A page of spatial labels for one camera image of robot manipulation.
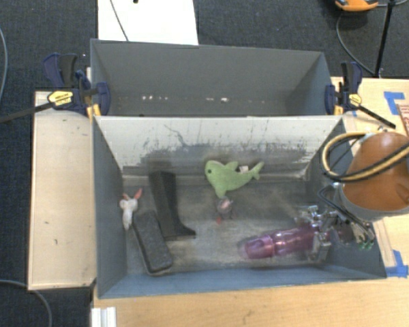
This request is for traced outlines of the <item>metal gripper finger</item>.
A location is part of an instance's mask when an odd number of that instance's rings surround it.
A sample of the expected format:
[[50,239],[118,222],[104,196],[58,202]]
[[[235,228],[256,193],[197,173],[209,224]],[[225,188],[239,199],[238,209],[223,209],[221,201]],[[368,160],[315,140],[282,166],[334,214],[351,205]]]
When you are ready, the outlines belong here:
[[319,230],[323,224],[323,216],[316,205],[303,206],[297,209],[294,221],[298,228],[311,227]]
[[308,258],[313,262],[323,262],[326,260],[331,242],[328,239],[328,234],[324,232],[316,232],[313,237],[312,250]]

